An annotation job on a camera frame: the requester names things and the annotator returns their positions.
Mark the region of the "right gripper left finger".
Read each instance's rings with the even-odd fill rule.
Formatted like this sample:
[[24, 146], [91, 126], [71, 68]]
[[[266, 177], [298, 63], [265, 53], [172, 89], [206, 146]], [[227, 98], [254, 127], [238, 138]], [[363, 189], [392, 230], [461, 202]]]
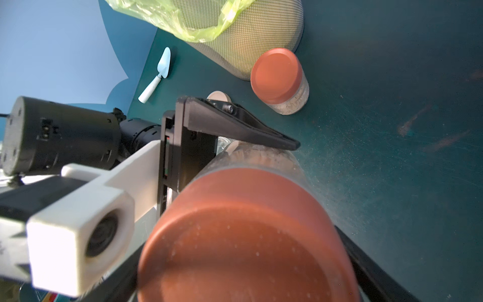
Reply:
[[137, 290], [138, 263], [144, 244], [100, 285], [77, 301], [130, 301]]

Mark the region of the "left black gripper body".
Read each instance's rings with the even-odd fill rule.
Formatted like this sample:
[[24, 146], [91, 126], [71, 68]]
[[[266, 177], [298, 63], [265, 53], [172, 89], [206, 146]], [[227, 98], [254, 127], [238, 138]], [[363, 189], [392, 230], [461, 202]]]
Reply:
[[167, 111], [162, 117], [158, 170], [157, 215], [216, 156], [218, 138], [184, 126], [182, 114]]

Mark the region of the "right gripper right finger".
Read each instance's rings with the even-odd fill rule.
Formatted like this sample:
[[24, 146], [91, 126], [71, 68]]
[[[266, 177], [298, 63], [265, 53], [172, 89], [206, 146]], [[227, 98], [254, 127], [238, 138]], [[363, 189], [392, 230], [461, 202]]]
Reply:
[[420, 301], [374, 262], [341, 229], [335, 229], [350, 258], [358, 285], [371, 301]]

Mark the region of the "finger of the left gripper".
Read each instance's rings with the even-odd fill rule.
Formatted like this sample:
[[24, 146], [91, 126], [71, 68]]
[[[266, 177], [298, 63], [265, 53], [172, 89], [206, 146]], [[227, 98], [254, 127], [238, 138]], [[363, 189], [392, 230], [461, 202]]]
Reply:
[[257, 119], [239, 104], [184, 96], [176, 101], [181, 125], [192, 132], [294, 151], [301, 143]]

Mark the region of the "beige-lid oatmeal jar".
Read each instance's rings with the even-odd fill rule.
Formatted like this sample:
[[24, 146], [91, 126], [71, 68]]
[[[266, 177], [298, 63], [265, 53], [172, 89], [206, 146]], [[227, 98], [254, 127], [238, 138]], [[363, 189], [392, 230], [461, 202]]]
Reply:
[[232, 142], [232, 139], [226, 137], [218, 137], [216, 155], [222, 153]]

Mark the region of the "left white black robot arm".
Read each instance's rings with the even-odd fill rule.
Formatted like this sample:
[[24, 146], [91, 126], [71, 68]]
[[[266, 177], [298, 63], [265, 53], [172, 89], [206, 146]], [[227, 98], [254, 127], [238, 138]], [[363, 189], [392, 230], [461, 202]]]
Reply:
[[109, 171], [139, 156], [154, 141], [160, 150], [128, 173], [142, 196], [153, 193], [163, 211], [216, 156], [220, 138], [249, 148], [239, 161], [302, 177], [293, 156], [300, 143], [264, 125], [238, 104], [182, 97], [160, 123], [21, 97], [16, 100], [1, 150], [11, 189], [1, 194], [1, 216], [27, 221], [82, 184], [61, 176], [69, 164]]

